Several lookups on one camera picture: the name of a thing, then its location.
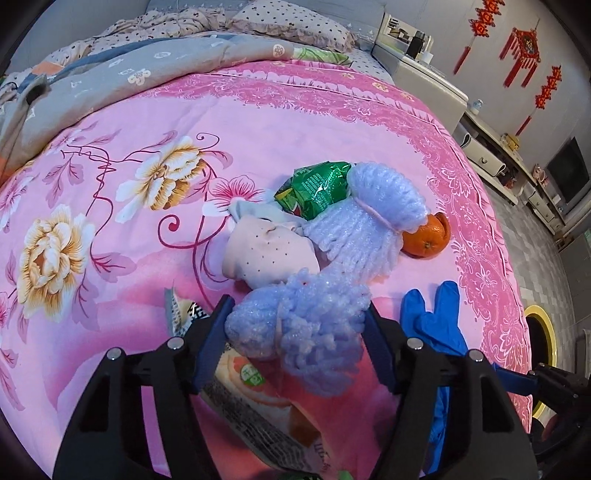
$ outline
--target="blue rubber glove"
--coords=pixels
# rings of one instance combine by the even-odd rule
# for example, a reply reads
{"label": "blue rubber glove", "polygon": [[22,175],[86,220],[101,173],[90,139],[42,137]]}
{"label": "blue rubber glove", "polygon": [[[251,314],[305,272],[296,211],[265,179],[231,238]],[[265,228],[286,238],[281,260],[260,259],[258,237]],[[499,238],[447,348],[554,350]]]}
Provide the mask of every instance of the blue rubber glove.
{"label": "blue rubber glove", "polygon": [[[457,284],[445,281],[437,288],[435,308],[427,312],[425,301],[418,290],[409,291],[400,307],[400,325],[408,337],[420,338],[434,350],[450,355],[465,355],[466,341],[457,326],[460,312],[460,293]],[[437,470],[443,449],[447,412],[449,410],[449,387],[439,388],[429,442],[430,462],[426,472]]]}

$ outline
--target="green snack bag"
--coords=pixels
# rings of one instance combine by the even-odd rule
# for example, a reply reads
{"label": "green snack bag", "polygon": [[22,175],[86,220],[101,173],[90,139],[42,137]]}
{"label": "green snack bag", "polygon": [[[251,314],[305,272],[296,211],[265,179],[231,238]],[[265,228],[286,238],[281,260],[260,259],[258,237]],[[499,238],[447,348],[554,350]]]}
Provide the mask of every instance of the green snack bag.
{"label": "green snack bag", "polygon": [[351,164],[324,162],[294,170],[277,193],[275,200],[287,212],[312,220],[333,203],[347,196],[347,172]]}

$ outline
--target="comforter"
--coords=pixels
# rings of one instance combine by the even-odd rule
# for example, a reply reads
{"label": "comforter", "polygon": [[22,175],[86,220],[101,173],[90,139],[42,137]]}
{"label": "comforter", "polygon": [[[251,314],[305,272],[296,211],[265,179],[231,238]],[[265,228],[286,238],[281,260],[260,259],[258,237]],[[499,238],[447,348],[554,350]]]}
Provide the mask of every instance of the comforter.
{"label": "comforter", "polygon": [[[168,56],[165,43],[154,57]],[[295,168],[322,161],[392,166],[449,218],[452,241],[438,257],[401,256],[389,278],[371,284],[380,314],[397,320],[412,288],[429,309],[436,285],[454,280],[468,347],[529,370],[527,325],[491,204],[462,150],[417,98],[346,67],[280,56],[149,89],[148,76],[128,75],[135,94],[59,133],[0,191],[0,407],[47,473],[105,351],[134,353],[166,340],[165,288],[206,310],[225,293],[244,296],[221,275],[232,201],[266,202]],[[293,379],[282,385],[321,431],[328,477],[348,470],[368,478],[392,426],[395,399],[367,354],[359,370],[332,400]],[[166,472],[153,398],[144,400],[152,462]],[[514,400],[528,427],[531,399]],[[194,406],[223,478],[267,474],[201,399]]]}

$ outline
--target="yellow round object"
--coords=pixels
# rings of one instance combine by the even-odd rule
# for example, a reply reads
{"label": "yellow round object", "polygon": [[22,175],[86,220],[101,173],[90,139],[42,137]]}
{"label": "yellow round object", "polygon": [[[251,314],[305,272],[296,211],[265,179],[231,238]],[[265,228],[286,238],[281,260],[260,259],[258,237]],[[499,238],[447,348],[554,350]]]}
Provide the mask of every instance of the yellow round object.
{"label": "yellow round object", "polygon": [[[532,305],[525,309],[525,317],[533,317],[536,321],[541,325],[542,330],[544,331],[544,336],[546,339],[546,344],[548,345],[548,364],[551,367],[557,366],[557,342],[556,342],[556,335],[554,334],[554,328],[552,327],[552,323],[550,322],[550,317],[544,311],[544,309],[537,305]],[[542,402],[538,402],[534,405],[533,409],[533,417],[539,419],[542,415],[542,412],[548,408]]]}

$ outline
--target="red hanging ornament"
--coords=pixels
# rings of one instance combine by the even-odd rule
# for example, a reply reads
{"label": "red hanging ornament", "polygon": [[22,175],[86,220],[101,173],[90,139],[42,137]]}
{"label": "red hanging ornament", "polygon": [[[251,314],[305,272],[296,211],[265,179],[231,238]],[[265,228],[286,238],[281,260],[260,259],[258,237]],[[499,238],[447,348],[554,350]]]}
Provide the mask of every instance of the red hanging ornament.
{"label": "red hanging ornament", "polygon": [[521,125],[517,131],[517,137],[521,135],[525,127],[531,122],[531,118],[535,113],[536,109],[544,110],[546,108],[546,102],[552,98],[552,90],[558,89],[558,82],[562,81],[562,66],[552,67],[552,75],[546,77],[546,85],[542,85],[541,92],[535,96],[535,108],[534,111],[525,119],[525,122]]}
{"label": "red hanging ornament", "polygon": [[533,30],[518,30],[514,28],[509,35],[509,40],[505,44],[499,58],[504,60],[509,52],[515,59],[513,68],[507,75],[503,85],[509,88],[515,77],[521,69],[529,70],[525,80],[521,83],[523,88],[527,87],[531,78],[534,76],[535,70],[538,67],[540,59],[540,49],[538,48],[537,28]]}
{"label": "red hanging ornament", "polygon": [[488,27],[495,27],[494,15],[500,15],[501,10],[499,9],[499,5],[505,5],[504,0],[482,0],[482,3],[484,4],[484,8],[476,8],[478,18],[472,18],[470,20],[470,28],[474,33],[474,37],[470,44],[464,48],[460,59],[457,61],[456,67],[453,69],[454,75],[462,68],[466,57],[472,50],[472,45],[476,37],[489,37]]}

